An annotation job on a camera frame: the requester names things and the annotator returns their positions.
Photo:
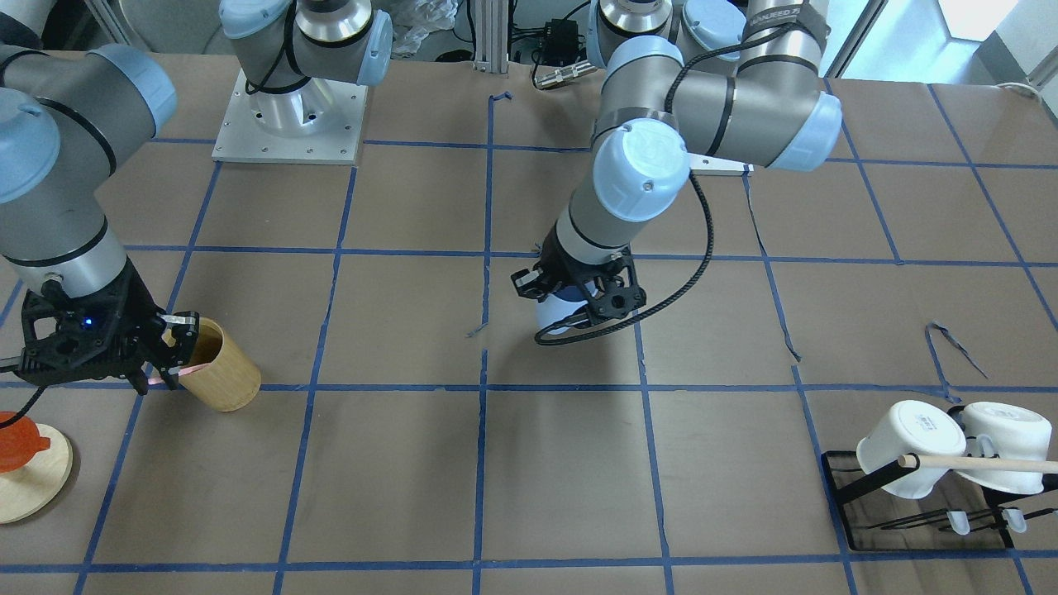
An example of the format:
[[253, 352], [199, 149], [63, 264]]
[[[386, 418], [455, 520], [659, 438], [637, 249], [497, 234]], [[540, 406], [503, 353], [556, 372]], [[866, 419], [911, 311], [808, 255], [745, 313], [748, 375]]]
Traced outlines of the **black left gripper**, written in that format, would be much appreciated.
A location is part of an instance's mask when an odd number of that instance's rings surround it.
[[587, 264], [561, 248], [545, 248], [532, 268], [514, 272], [511, 281], [518, 298], [534, 302], [543, 302], [566, 285], [578, 286], [587, 306], [583, 315], [571, 315], [574, 319], [623, 319], [646, 302], [628, 249], [604, 263]]

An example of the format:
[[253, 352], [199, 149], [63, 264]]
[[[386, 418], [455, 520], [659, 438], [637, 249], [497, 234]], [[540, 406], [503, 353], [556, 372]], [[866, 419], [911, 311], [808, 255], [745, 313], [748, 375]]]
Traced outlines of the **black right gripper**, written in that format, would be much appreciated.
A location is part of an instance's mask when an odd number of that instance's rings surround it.
[[[48, 281], [26, 291], [21, 305], [24, 347], [15, 374], [37, 387], [108, 377], [124, 378], [144, 395], [149, 387], [177, 389], [182, 368], [195, 358], [199, 312], [164, 313], [126, 260], [117, 277], [97, 293], [68, 298]], [[156, 375], [147, 378], [149, 363]]]

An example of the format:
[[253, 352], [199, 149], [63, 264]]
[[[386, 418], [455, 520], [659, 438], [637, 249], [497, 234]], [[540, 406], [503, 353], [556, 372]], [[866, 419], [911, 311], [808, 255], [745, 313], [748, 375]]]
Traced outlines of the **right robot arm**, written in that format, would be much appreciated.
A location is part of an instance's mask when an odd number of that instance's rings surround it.
[[[375, 86], [393, 18], [370, 1], [222, 1], [222, 31], [266, 131], [329, 116], [321, 83]], [[161, 65], [132, 46], [83, 58], [2, 47], [2, 258], [26, 286], [23, 347], [2, 369], [35, 387], [120, 378], [146, 394], [190, 363], [200, 315], [168, 313], [136, 272], [95, 191], [174, 116]]]

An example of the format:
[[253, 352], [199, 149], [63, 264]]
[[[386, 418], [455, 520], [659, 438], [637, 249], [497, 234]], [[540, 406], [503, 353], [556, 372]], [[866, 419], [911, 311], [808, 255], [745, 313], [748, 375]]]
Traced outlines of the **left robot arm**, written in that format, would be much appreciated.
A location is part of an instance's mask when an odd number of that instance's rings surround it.
[[823, 92], [827, 1], [592, 1], [587, 55], [604, 68], [592, 161], [512, 276], [550, 333], [645, 305], [630, 244], [671, 206], [692, 155], [810, 172], [832, 152], [841, 102]]

